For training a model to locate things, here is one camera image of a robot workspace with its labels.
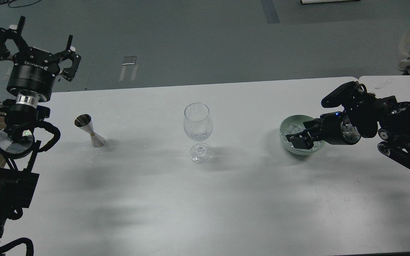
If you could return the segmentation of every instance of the jigger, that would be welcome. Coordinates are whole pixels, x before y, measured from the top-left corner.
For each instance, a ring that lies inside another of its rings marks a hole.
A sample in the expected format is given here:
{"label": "jigger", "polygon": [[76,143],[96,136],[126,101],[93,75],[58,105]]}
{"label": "jigger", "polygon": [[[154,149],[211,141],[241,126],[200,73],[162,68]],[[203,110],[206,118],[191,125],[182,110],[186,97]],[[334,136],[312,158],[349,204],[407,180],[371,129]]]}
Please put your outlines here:
{"label": "jigger", "polygon": [[75,118],[75,126],[91,135],[91,143],[93,147],[100,148],[105,144],[105,139],[94,132],[91,116],[87,114],[79,115]]}

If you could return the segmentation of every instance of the robotic arm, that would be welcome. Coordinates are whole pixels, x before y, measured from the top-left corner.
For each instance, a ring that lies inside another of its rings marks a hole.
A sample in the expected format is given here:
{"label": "robotic arm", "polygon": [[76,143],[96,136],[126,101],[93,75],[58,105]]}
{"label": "robotic arm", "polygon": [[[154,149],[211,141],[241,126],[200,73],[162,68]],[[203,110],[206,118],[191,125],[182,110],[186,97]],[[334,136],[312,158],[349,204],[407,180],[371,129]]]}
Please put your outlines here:
{"label": "robotic arm", "polygon": [[[60,138],[60,131],[51,123],[50,109],[39,106],[47,102],[52,95],[53,84],[58,76],[72,81],[78,69],[81,57],[71,46],[69,36],[66,49],[52,54],[35,47],[30,47],[21,36],[25,17],[21,16],[16,28],[0,28],[0,60],[14,63],[7,85],[7,91],[16,97],[0,102],[0,111],[4,113],[6,127],[0,130],[0,154],[4,156],[9,169],[0,167],[0,238],[6,219],[17,220],[22,217],[22,208],[28,208],[36,189],[39,174],[32,173],[37,153],[49,150]],[[18,52],[11,54],[5,43],[12,39]],[[71,60],[72,66],[61,69],[63,60]],[[43,128],[53,134],[53,138],[42,148],[41,141],[34,138],[34,130]],[[30,160],[27,167],[18,170],[14,159],[26,157]],[[13,247],[25,243],[26,255],[33,255],[33,244],[28,238],[20,238],[0,247],[0,256]]]}
{"label": "robotic arm", "polygon": [[354,145],[361,137],[382,138],[379,152],[410,169],[410,102],[397,102],[395,96],[376,98],[364,84],[352,81],[328,94],[322,107],[344,111],[321,115],[304,122],[305,130],[287,134],[296,149],[311,149],[314,141],[333,145]]}

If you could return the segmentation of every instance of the gray floor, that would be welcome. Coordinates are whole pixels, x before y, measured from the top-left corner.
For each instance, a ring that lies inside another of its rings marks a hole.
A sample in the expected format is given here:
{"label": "gray floor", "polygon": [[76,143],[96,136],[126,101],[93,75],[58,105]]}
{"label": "gray floor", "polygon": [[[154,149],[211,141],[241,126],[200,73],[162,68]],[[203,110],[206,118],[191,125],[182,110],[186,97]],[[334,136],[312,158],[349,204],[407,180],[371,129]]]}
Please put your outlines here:
{"label": "gray floor", "polygon": [[[83,59],[72,83],[55,84],[59,92],[397,75],[410,0],[43,0],[1,5],[0,27],[20,15],[30,46],[56,53],[74,36]],[[138,71],[131,80],[127,66],[119,81],[125,55],[138,57]],[[13,98],[5,91],[11,67],[0,62],[0,99]]]}

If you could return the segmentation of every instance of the wine glass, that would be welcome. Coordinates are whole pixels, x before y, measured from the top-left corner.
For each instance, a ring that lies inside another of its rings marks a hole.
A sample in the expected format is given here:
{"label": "wine glass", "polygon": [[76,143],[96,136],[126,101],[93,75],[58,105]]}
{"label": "wine glass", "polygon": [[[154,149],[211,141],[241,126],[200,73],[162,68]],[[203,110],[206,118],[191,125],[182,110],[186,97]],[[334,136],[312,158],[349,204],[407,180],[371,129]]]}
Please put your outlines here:
{"label": "wine glass", "polygon": [[[208,107],[200,102],[189,104],[184,109],[183,127],[187,136],[192,140],[203,141],[207,139],[213,131]],[[189,155],[194,162],[201,164],[210,160],[213,153],[210,145],[198,143],[191,148]]]}

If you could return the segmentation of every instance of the wine glass base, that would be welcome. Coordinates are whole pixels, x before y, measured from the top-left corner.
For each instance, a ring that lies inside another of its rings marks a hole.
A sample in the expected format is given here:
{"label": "wine glass base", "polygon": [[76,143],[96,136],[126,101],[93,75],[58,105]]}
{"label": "wine glass base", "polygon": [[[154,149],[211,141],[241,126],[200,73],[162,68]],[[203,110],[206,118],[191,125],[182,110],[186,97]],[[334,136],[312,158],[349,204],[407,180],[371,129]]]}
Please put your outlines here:
{"label": "wine glass base", "polygon": [[195,144],[191,151],[189,151],[192,161],[203,164],[211,159],[213,152],[211,151],[211,146],[205,143]]}

